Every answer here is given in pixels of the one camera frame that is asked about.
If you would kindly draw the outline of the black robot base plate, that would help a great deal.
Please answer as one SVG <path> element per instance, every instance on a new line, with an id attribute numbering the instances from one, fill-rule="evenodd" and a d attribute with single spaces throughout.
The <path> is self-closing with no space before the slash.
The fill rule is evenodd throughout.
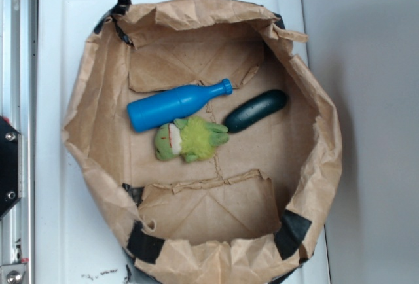
<path id="1" fill-rule="evenodd" d="M 21 198 L 20 133 L 1 117 L 1 219 Z"/>

